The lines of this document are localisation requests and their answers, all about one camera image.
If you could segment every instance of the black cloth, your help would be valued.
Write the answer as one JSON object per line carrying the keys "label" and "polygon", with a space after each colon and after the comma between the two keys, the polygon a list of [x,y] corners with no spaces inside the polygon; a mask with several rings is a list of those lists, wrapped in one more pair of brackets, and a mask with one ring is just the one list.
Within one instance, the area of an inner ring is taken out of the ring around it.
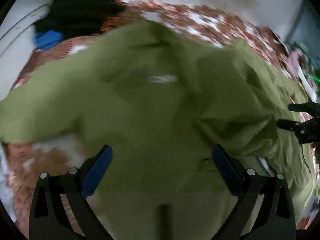
{"label": "black cloth", "polygon": [[116,0],[53,0],[47,16],[35,22],[36,33],[55,30],[64,39],[101,33],[103,21],[124,9]]}

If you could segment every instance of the pink cloth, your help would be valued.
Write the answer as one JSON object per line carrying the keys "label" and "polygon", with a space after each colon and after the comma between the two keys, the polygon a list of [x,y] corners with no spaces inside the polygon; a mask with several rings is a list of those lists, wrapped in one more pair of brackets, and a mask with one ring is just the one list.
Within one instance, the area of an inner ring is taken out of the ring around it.
{"label": "pink cloth", "polygon": [[298,70],[300,68],[299,65],[299,58],[303,56],[303,53],[300,49],[294,50],[289,57],[286,60],[286,65],[288,68],[289,73],[292,75],[292,77],[299,77]]}

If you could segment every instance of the green object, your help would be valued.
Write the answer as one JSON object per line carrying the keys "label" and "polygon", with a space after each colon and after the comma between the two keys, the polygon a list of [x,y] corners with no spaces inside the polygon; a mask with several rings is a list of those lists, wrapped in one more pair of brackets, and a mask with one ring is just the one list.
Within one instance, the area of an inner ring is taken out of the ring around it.
{"label": "green object", "polygon": [[315,196],[320,197],[320,186],[319,185],[316,186]]}
{"label": "green object", "polygon": [[320,70],[319,69],[316,69],[315,70],[315,76],[314,75],[311,75],[313,80],[316,82],[316,85],[318,87],[318,96],[320,96],[320,90],[319,90],[319,87],[320,87]]}
{"label": "green object", "polygon": [[175,239],[210,239],[237,201],[211,160],[215,144],[261,175],[257,157],[266,158],[302,214],[315,175],[309,146],[277,128],[279,118],[300,121],[288,96],[308,98],[245,40],[214,48],[143,21],[36,70],[0,102],[0,138],[76,132],[88,157],[109,144],[114,158],[98,191],[117,239],[154,239],[163,203],[172,204]]}

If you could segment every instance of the blue cloth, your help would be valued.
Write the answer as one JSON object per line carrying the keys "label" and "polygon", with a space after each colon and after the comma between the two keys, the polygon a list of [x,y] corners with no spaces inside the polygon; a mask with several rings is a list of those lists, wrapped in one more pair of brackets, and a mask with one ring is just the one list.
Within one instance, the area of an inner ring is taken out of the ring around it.
{"label": "blue cloth", "polygon": [[82,180],[81,195],[84,199],[93,195],[112,161],[113,152],[110,146],[101,149],[101,151],[98,153],[101,155]]}
{"label": "blue cloth", "polygon": [[34,42],[37,49],[48,50],[58,45],[63,41],[64,35],[55,30],[47,32],[36,33],[34,36]]}
{"label": "blue cloth", "polygon": [[212,159],[230,193],[238,198],[243,197],[246,170],[242,164],[237,159],[231,158],[221,145],[212,148]]}

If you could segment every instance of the metal screw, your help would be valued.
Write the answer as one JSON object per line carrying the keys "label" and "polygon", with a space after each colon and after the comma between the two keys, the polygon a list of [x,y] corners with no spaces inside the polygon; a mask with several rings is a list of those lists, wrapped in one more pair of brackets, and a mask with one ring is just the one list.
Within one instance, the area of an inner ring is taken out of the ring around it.
{"label": "metal screw", "polygon": [[44,179],[44,178],[46,178],[46,177],[47,177],[47,173],[46,173],[46,172],[41,173],[41,175],[40,175],[40,178],[41,178],[41,179]]}
{"label": "metal screw", "polygon": [[281,174],[281,173],[278,173],[278,174],[277,174],[277,177],[278,177],[278,179],[284,179],[284,176],[283,176],[283,174]]}
{"label": "metal screw", "polygon": [[249,175],[251,175],[251,176],[253,176],[253,175],[256,174],[255,170],[253,170],[253,169],[248,169],[248,170],[247,170],[247,173],[248,173]]}
{"label": "metal screw", "polygon": [[77,171],[78,171],[77,168],[71,168],[71,169],[69,170],[69,174],[70,174],[70,175],[76,174]]}

